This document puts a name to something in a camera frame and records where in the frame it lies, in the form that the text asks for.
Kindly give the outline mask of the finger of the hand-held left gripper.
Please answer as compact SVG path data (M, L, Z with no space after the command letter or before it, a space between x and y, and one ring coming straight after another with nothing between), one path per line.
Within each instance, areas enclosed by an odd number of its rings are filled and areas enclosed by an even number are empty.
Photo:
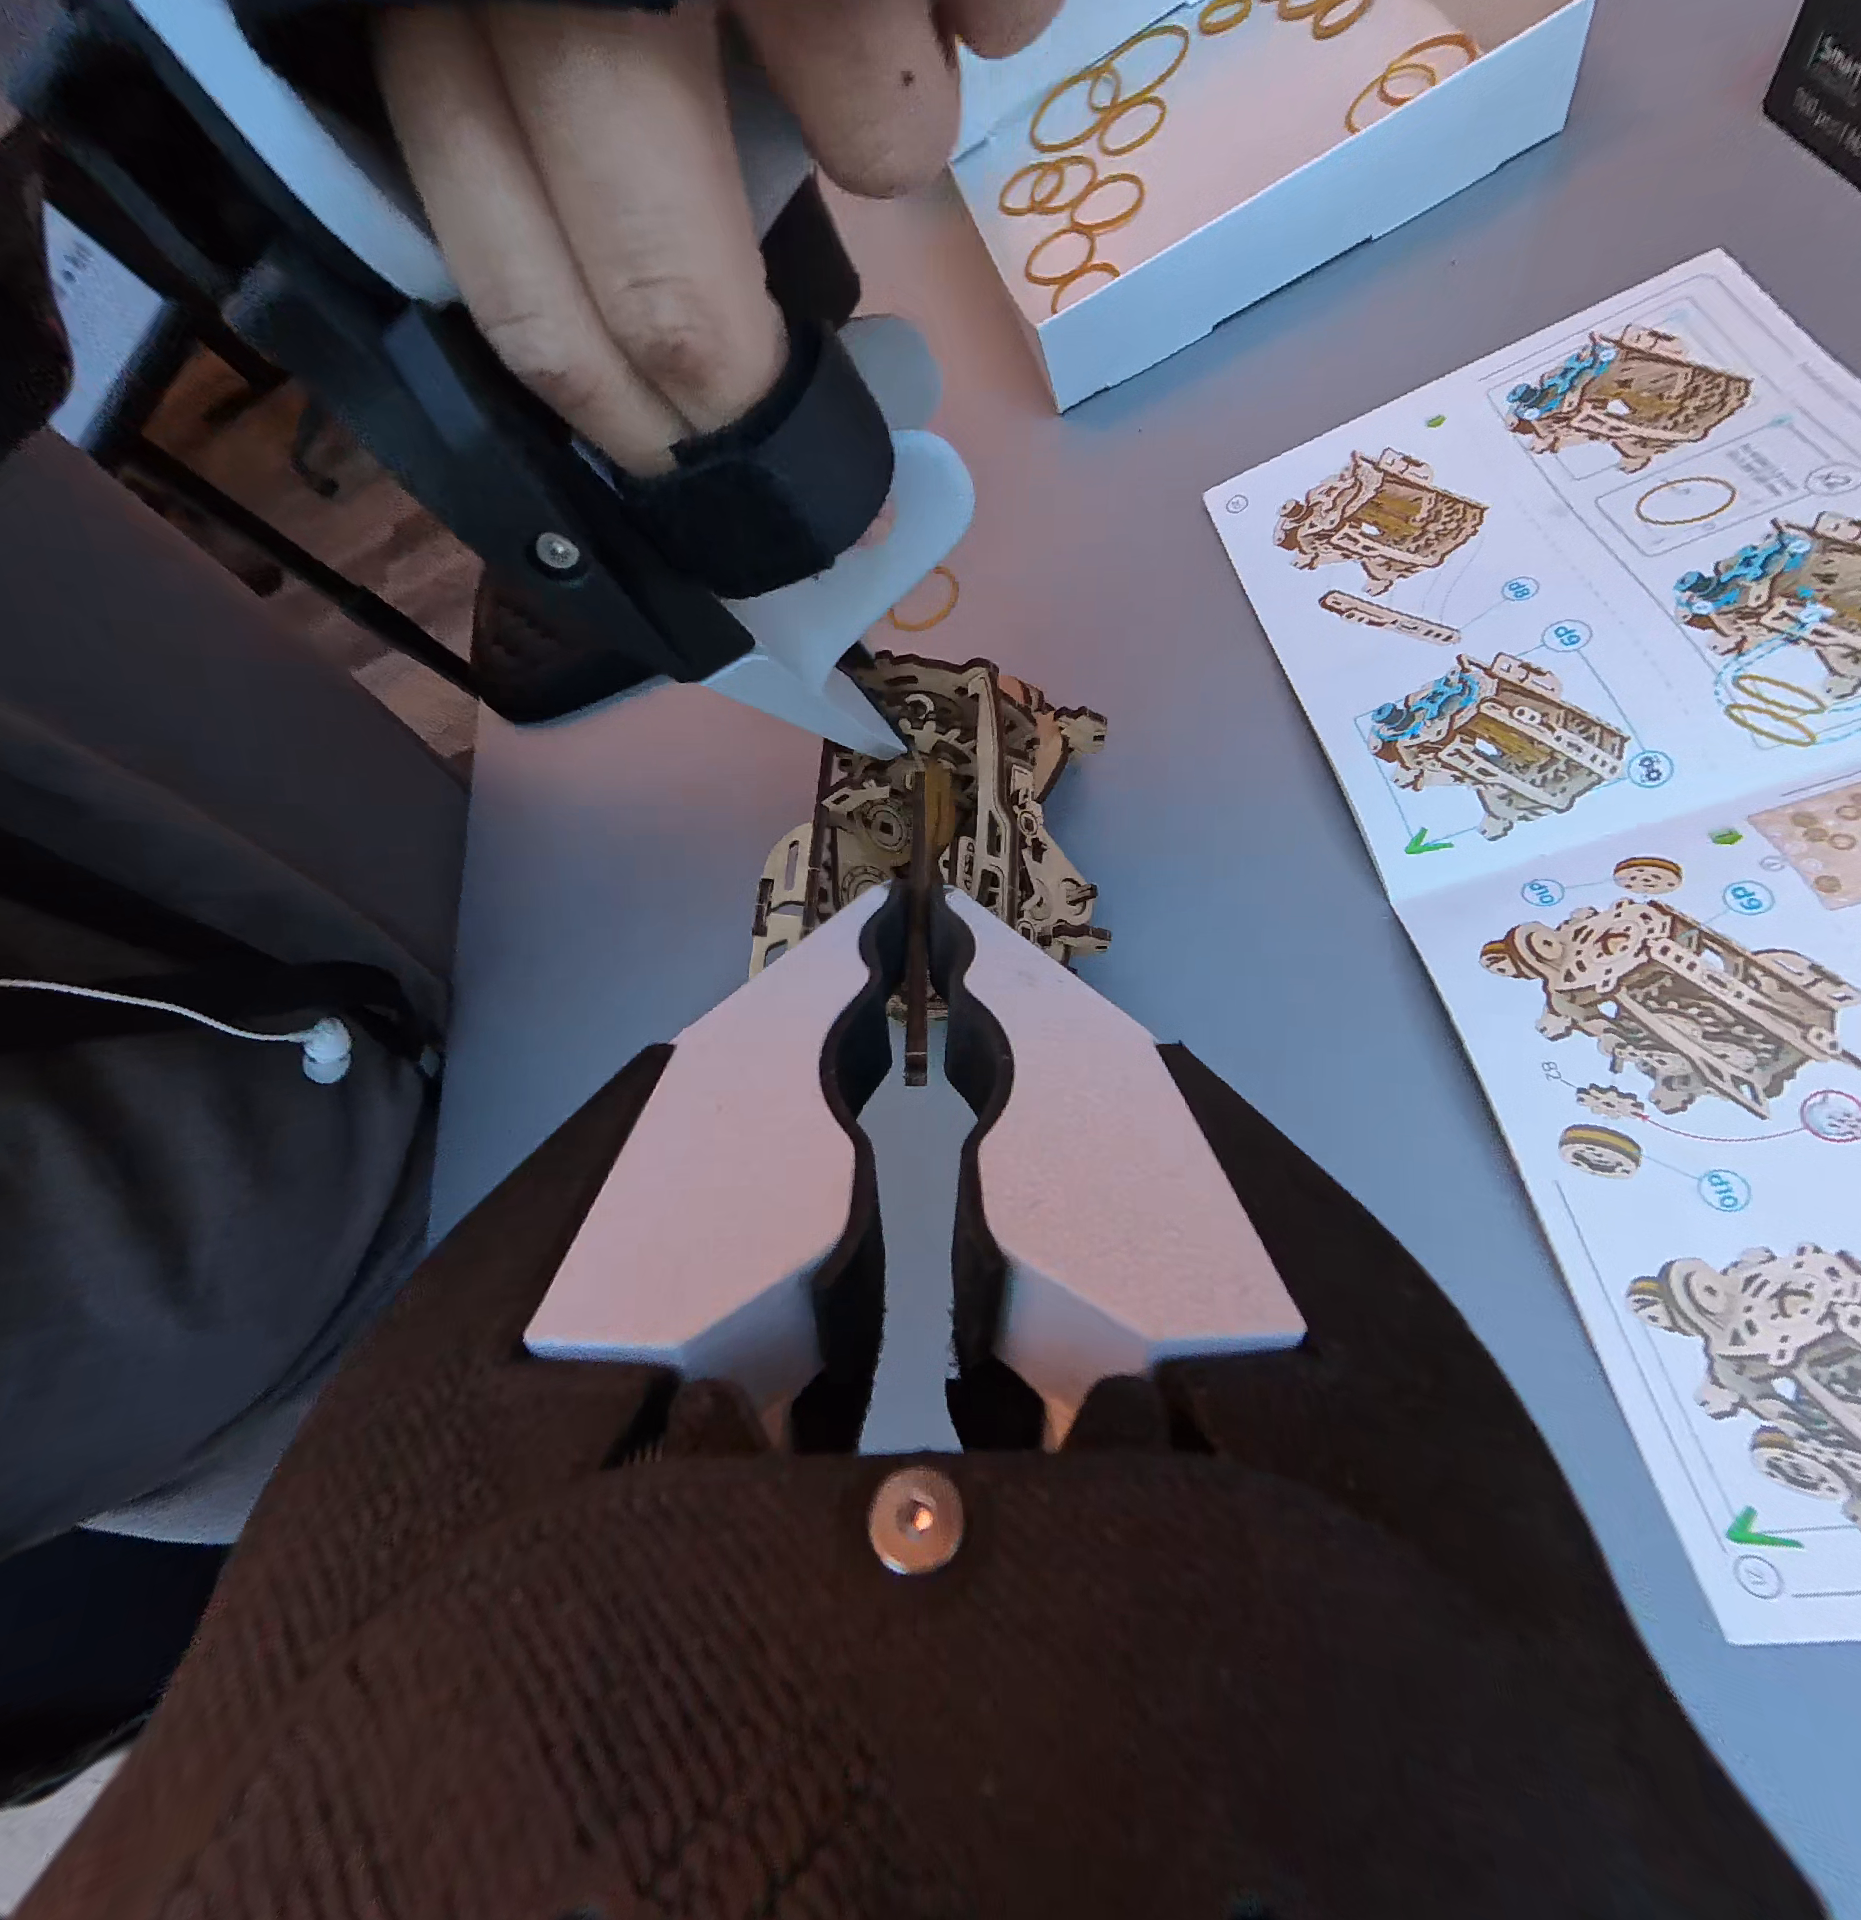
M922 329L868 314L851 320L840 342L890 430L894 472L872 528L802 591L804 728L837 744L894 744L894 724L851 686L840 658L954 552L972 518L972 481L932 430L943 373Z
M698 686L851 753L896 758L909 752L884 713L872 707L861 686L837 667L811 686L784 662L756 647Z

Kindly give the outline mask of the person's grey clothing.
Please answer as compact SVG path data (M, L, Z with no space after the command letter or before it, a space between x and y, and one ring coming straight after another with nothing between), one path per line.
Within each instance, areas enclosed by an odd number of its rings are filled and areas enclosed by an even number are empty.
M448 767L51 430L0 468L0 1565L227 1541L412 1268L466 839Z

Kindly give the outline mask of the black printed box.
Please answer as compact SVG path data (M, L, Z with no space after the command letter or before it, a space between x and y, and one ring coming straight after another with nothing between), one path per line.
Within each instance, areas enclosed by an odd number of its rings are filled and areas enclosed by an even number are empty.
M1861 192L1861 3L1804 3L1762 115Z

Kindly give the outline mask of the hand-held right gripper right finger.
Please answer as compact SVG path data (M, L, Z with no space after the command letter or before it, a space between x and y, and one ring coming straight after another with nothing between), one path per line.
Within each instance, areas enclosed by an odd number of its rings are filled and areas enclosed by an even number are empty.
M1150 1033L962 892L926 951L972 1111L943 1385L966 1449L1055 1445L1107 1375L1294 1350L1305 1317Z

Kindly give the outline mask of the wooden model car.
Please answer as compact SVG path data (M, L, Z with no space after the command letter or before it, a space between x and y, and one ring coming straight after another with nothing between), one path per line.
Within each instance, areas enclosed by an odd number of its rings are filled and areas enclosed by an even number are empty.
M756 886L749 972L861 892L907 875L911 790L932 762L945 772L945 806L932 813L943 883L1062 966L1105 951L1110 934L1092 923L1096 891L1050 834L1041 803L1073 758L1105 747L1107 718L1055 707L983 658L874 655L851 676L909 748L877 762L822 747L811 814L772 846Z

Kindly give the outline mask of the pile of yellow rubber bands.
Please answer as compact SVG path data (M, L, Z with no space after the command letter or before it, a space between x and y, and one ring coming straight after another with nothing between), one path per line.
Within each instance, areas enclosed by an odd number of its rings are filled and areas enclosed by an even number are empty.
M989 159L1009 279L1054 317L1481 59L1424 3L1184 6L1054 82Z

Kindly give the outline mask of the white cardboard box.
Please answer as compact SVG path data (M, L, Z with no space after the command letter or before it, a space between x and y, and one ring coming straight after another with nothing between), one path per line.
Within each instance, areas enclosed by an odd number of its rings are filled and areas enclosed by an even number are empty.
M1061 78L1177 12L1171 3L1065 3L1009 62L960 59L956 191L1059 409L1205 340L1255 300L1411 221L1566 123L1587 45L1589 3L1424 3L1481 45L1481 59L1294 176L1266 189L1092 298L1054 317L1017 300L1007 221L985 203L985 165Z

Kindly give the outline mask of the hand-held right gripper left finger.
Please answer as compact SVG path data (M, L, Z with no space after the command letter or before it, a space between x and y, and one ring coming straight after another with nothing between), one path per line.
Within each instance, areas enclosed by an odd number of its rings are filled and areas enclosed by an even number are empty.
M900 883L684 1028L534 1310L534 1357L735 1385L804 1455L857 1449L882 1225L857 1119L894 1063Z

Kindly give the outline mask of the thin wooden model stick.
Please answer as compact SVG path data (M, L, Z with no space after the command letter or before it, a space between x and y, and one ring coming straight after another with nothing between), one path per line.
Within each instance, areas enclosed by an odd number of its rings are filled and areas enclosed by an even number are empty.
M934 813L940 808L943 769L928 762L911 790L911 856L904 880L907 934L904 969L900 978L902 1002L902 1084L922 1089L926 1084L926 1001L932 992L926 924L932 895L939 880L939 852L934 846Z

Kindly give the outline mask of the person's left hand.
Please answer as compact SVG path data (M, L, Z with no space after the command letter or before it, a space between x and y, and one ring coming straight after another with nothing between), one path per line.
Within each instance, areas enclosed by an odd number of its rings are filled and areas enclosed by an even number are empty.
M438 251L502 364L617 468L767 397L787 329L726 118L743 37L845 192L894 198L956 145L956 45L1007 59L1059 3L390 10L374 71Z

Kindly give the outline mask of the white drawstring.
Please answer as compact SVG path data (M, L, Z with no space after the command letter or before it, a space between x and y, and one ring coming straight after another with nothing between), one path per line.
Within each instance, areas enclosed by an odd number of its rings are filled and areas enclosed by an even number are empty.
M222 1038L239 1039L245 1044L300 1047L302 1072L309 1081L318 1086L339 1084L350 1066L349 1024L339 1016L327 1016L313 1024L293 1033L261 1033L243 1024L217 1019L176 1001L163 1001L151 996L127 996L107 988L81 988L74 984L0 977L0 992L74 997L95 1006L111 1006L122 1011L165 1016L165 1018L194 1023L196 1028L220 1033Z

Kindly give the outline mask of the illustrated instruction booklet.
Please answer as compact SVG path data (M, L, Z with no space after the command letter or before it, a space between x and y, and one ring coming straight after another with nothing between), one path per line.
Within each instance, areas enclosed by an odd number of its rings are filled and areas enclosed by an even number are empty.
M1861 380L1711 251L1205 506L1724 1638L1861 1643Z

